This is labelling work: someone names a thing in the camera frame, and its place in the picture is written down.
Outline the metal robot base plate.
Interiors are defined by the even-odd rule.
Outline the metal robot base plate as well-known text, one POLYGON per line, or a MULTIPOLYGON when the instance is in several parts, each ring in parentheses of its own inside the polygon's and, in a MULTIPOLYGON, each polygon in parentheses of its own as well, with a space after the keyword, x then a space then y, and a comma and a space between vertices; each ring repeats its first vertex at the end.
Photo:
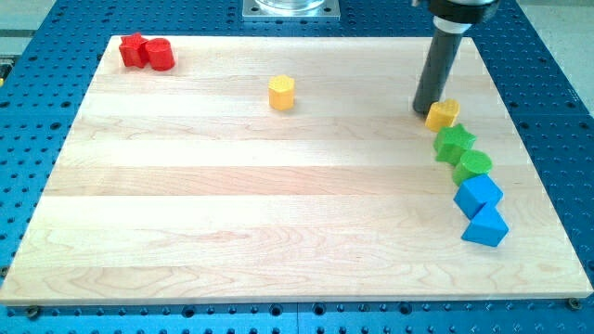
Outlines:
POLYGON ((341 17, 339 0, 243 0, 241 14, 244 21, 341 17))

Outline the black robot arm end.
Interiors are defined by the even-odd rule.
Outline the black robot arm end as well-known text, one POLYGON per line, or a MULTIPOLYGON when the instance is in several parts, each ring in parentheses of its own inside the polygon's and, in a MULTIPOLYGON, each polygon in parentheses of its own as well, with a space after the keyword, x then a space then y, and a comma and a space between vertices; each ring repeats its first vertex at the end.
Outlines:
POLYGON ((463 24, 483 23, 497 13, 499 0, 419 0, 412 6, 426 3, 428 10, 437 18, 463 24))

